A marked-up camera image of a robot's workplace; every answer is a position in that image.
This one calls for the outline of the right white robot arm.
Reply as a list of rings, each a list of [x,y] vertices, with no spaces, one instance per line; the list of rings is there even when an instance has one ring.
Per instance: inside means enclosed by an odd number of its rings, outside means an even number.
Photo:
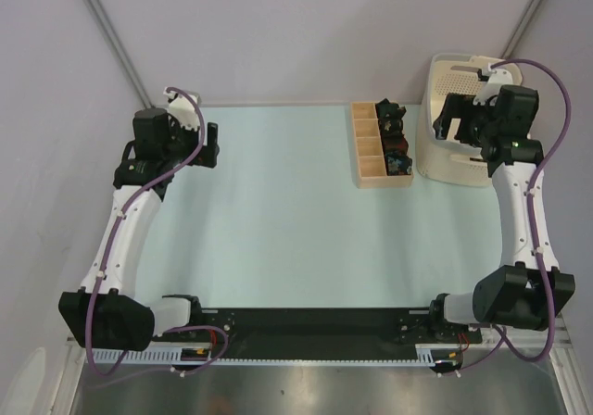
[[[502,248],[499,267],[470,293],[441,294],[427,319],[428,333],[448,342],[461,325],[498,324],[544,331],[573,297],[574,276],[563,273],[549,241],[543,207],[542,144],[529,138],[539,107],[537,91],[506,84],[485,102],[448,94],[435,134],[458,119],[457,141],[479,148],[498,199]]]

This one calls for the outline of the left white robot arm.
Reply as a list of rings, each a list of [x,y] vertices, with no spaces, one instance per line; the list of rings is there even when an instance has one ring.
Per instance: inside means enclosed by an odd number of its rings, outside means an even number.
[[[114,172],[110,217],[95,260],[79,289],[63,293],[58,302],[82,347],[142,351],[170,329],[187,341],[205,329],[194,296],[165,295],[145,306],[134,295],[145,239],[172,170],[183,162],[214,168],[218,126],[204,123],[191,105],[177,99],[165,108],[137,111],[132,128],[133,139]]]

